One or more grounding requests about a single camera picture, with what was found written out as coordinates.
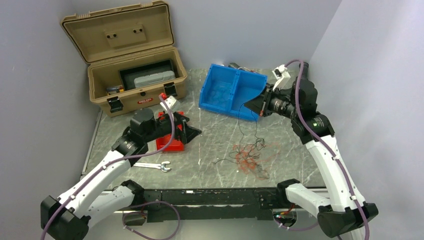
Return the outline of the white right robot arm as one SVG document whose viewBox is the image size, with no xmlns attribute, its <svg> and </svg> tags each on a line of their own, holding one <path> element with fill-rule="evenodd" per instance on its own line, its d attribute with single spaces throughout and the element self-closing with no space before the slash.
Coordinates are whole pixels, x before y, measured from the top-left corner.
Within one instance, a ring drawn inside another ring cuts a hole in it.
<svg viewBox="0 0 424 240">
<path fill-rule="evenodd" d="M 296 179 L 280 182 L 275 200 L 282 207 L 301 207 L 317 219 L 329 238 L 349 234 L 353 240 L 370 238 L 369 222 L 379 213 L 366 202 L 346 169 L 329 119 L 317 110 L 318 92 L 309 80 L 296 80 L 290 89 L 267 85 L 244 106 L 261 117 L 289 118 L 294 133 L 312 155 L 328 192 L 323 197 Z"/>
</svg>

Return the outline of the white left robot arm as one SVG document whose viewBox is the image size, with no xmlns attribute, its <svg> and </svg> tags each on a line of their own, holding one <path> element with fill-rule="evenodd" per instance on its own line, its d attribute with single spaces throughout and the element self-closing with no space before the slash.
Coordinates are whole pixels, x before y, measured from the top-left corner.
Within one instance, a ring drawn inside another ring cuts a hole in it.
<svg viewBox="0 0 424 240">
<path fill-rule="evenodd" d="M 189 126 L 189 118 L 168 110 L 155 118 L 149 108 L 137 110 L 129 126 L 112 145 L 103 160 L 72 188 L 58 197 L 48 196 L 40 205 L 41 239 L 82 240 L 89 230 L 109 215 L 128 207 L 139 209 L 144 188 L 126 180 L 107 195 L 102 192 L 117 177 L 134 167 L 140 158 L 150 156 L 148 143 L 170 135 L 189 143 L 202 131 Z"/>
</svg>

